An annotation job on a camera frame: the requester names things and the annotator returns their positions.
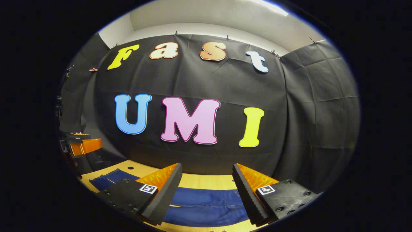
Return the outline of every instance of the pink letter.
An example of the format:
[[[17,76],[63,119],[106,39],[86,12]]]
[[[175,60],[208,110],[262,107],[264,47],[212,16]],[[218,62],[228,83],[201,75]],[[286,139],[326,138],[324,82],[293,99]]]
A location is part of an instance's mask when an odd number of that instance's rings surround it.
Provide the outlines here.
[[[199,102],[192,116],[186,109],[180,97],[166,97],[163,99],[166,106],[166,122],[164,133],[160,138],[168,142],[176,142],[179,136],[175,134],[175,125],[183,141],[190,139],[193,131],[197,127],[197,135],[193,141],[199,144],[215,144],[218,139],[215,137],[215,117],[216,111],[220,107],[220,102],[213,99],[203,99]]]

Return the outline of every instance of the black plastic mount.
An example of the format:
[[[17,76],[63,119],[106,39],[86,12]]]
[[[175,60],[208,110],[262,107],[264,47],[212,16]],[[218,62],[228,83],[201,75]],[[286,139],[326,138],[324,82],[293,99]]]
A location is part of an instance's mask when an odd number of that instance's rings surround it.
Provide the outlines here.
[[[141,214],[141,219],[152,225],[161,225],[182,179],[182,164],[178,163],[157,196]]]
[[[69,133],[69,132],[60,132],[60,146],[61,150],[63,153],[70,154],[71,157],[73,157],[73,152],[70,148],[70,144],[79,144],[83,143],[83,140],[89,140],[91,139],[90,135],[79,135],[76,133]]]
[[[135,218],[158,193],[157,187],[123,179],[96,195],[109,206]]]
[[[309,191],[294,180],[284,180],[256,190],[261,202],[272,215],[271,221],[279,220],[305,206],[319,194]]]
[[[255,194],[237,164],[233,165],[232,176],[250,223],[257,227],[277,221],[320,196],[294,180],[262,186]]]
[[[269,223],[271,220],[269,212],[266,211],[262,203],[256,197],[237,164],[233,165],[232,176],[251,224],[261,226]]]
[[[126,216],[161,225],[181,178],[182,164],[178,163],[160,191],[157,186],[123,179],[96,195]]]

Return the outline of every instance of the blue cloth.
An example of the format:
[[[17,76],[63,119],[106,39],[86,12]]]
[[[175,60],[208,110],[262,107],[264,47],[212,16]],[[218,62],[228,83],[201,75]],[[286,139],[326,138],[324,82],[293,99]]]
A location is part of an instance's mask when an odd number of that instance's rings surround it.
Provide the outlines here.
[[[139,177],[116,169],[106,175],[89,180],[99,191],[124,178]],[[192,227],[218,227],[243,222],[248,218],[239,192],[234,190],[208,190],[178,187],[163,219],[164,222]]]

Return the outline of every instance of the black cloth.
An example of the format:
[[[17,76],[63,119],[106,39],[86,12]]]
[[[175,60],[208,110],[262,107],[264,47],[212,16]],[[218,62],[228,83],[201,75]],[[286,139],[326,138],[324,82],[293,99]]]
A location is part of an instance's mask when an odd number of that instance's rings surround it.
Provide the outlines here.
[[[360,105],[355,79],[327,41],[281,57],[288,96],[288,129],[274,172],[314,192],[337,179],[355,149]]]
[[[223,42],[226,58],[220,62],[204,61],[200,51],[206,42]],[[150,59],[155,46],[177,43],[179,53],[172,59]],[[117,51],[139,44],[139,49],[122,61],[120,67],[107,70]],[[257,51],[266,61],[268,73],[257,71],[247,51]],[[233,163],[241,163],[271,175],[280,158],[286,130],[286,92],[282,68],[275,56],[261,48],[213,36],[156,36],[122,44],[103,61],[96,75],[94,90],[96,122],[114,147],[130,160],[163,168],[182,163],[184,173],[229,175]],[[149,94],[147,126],[138,135],[123,133],[115,121],[115,96],[127,94],[128,122],[137,117],[137,94]],[[165,142],[165,97],[181,97],[192,114],[202,99],[221,102],[215,119],[217,144]],[[257,147],[240,147],[246,126],[246,107],[257,107],[265,115],[260,122]]]
[[[83,99],[90,77],[93,74],[89,70],[97,68],[108,51],[109,48],[100,38],[100,35],[96,33],[68,64],[68,68],[72,65],[74,67],[61,89],[63,108],[60,121],[61,131],[80,132],[82,130]]]
[[[206,42],[227,46],[220,62],[200,58]],[[172,59],[150,59],[161,43],[177,43]],[[107,70],[118,51],[139,44],[120,67]],[[254,68],[247,51],[265,58],[268,73]],[[123,133],[115,122],[114,97],[131,96],[127,120],[137,118],[137,94],[149,94],[146,129]],[[217,144],[165,142],[165,97],[181,97],[192,114],[202,99],[221,102],[216,113]],[[261,48],[202,35],[156,36],[122,44],[106,53],[89,78],[83,96],[83,132],[100,137],[103,148],[88,154],[93,170],[130,159],[163,168],[182,163],[183,172],[230,175],[233,163],[283,180],[294,179],[321,192],[338,177],[351,158],[359,130],[360,109],[356,83],[340,53],[327,41],[302,47],[279,60]],[[246,126],[246,107],[265,112],[257,147],[240,147]]]

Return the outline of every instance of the wooden table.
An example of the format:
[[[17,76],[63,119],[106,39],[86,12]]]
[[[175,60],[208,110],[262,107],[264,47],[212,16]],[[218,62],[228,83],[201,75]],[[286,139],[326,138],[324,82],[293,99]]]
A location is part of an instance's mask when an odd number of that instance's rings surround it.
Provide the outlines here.
[[[97,178],[101,175],[106,175],[111,171],[120,169],[124,172],[130,173],[132,175],[143,177],[145,175],[151,174],[158,170],[158,168],[149,167],[140,163],[127,160],[119,164],[113,165],[111,167],[84,174],[81,182],[91,191],[99,192],[89,180]],[[192,188],[192,189],[214,189],[214,190],[230,190],[236,189],[235,183],[232,181],[232,175],[195,175],[183,173],[182,180],[180,181],[179,187]],[[163,222],[161,225],[156,226],[156,228],[167,231],[167,232],[221,232],[223,230],[227,232],[249,232],[257,228],[250,223],[250,220],[246,220],[237,224],[220,226],[220,227],[190,227],[181,226],[170,223]]]

